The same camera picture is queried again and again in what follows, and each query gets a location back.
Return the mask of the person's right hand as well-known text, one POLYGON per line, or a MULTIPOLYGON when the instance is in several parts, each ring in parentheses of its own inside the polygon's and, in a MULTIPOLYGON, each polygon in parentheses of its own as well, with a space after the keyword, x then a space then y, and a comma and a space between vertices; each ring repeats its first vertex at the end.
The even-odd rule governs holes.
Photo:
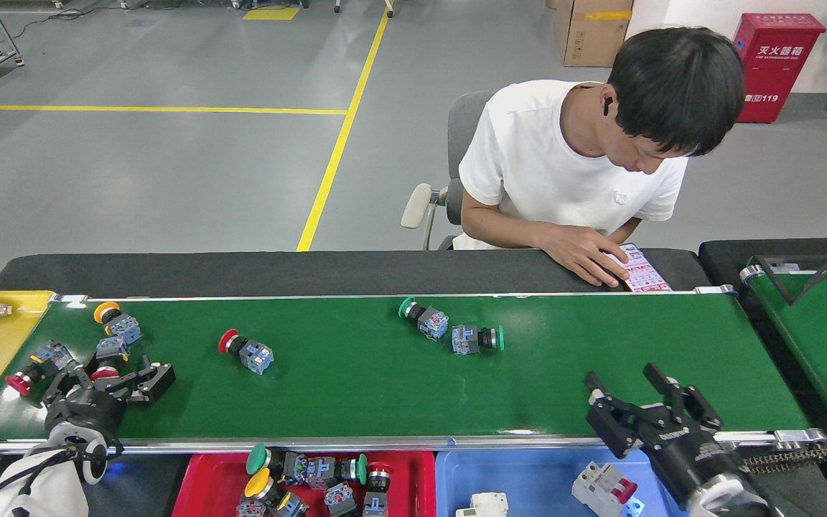
POLYGON ((626 254, 591 227, 543 223, 536 246, 588 284, 615 287, 629 279, 626 254))

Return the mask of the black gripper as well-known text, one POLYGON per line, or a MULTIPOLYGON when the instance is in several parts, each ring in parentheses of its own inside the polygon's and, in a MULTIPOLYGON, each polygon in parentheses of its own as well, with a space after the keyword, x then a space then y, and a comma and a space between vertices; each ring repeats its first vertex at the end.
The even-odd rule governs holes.
POLYGON ((108 379, 108 393, 84 391, 95 384, 83 366, 67 366, 44 393, 46 431, 59 424, 92 429, 106 439, 117 437, 127 403, 156 403, 175 381, 170 363, 149 363, 138 372, 108 379))
MULTIPOLYGON (((717 432, 722 420, 695 386, 682 387, 664 376, 655 363, 645 367, 645 377, 663 396, 673 424, 693 420, 702 429, 717 432)), ((611 396, 595 372, 588 372, 584 385, 590 391, 587 421, 608 449, 618 458, 641 448, 650 458, 657 478, 676 503, 688 503, 705 491, 709 500, 724 494, 730 498, 744 492, 739 477, 741 461, 705 431, 664 431, 662 404, 641 408, 611 396)))

